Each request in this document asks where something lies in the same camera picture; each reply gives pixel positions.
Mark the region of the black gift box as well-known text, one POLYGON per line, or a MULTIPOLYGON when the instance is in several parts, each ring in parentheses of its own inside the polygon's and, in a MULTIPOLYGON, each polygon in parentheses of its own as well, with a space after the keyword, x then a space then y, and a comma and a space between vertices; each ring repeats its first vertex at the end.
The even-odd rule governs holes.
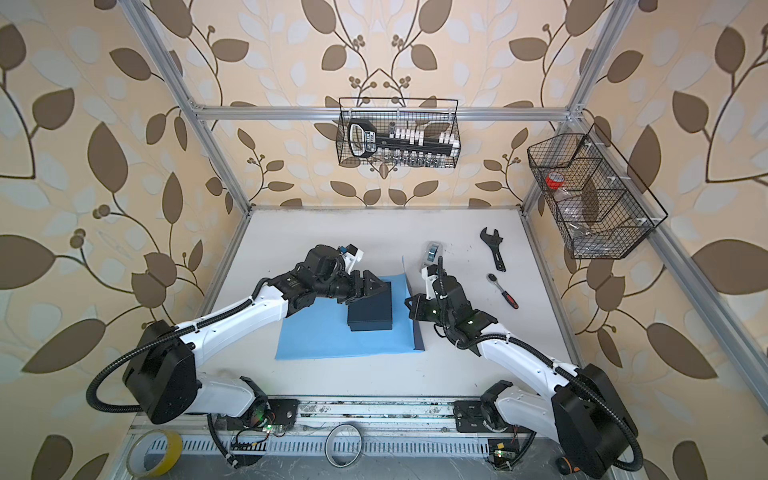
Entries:
POLYGON ((374 296, 348 305, 347 325, 352 332, 390 331, 393 328, 391 283, 374 296))

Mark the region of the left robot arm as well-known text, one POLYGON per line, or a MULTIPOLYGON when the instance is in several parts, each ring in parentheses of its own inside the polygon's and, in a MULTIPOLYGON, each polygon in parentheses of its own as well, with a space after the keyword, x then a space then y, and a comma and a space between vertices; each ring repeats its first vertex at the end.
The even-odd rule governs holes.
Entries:
POLYGON ((87 404, 112 414, 143 413, 156 424, 190 415, 250 416, 265 399, 248 377, 207 375, 204 364, 256 330, 312 306, 316 299, 349 305, 384 292, 387 282, 355 265, 353 245, 317 245, 293 269, 262 278, 243 300, 175 326, 157 321, 138 345, 100 371, 86 389, 87 404))

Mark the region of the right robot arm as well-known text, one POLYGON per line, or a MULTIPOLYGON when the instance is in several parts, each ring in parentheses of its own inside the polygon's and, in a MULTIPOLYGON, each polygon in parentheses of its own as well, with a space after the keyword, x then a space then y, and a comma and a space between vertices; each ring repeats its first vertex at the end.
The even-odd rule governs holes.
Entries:
POLYGON ((638 428, 607 374, 543 353, 472 306, 452 275, 428 270, 426 291, 405 302, 411 319, 440 327, 457 349, 507 371, 514 379, 489 390, 493 430, 521 426, 559 443, 572 466, 599 479, 610 468, 644 467, 638 428))

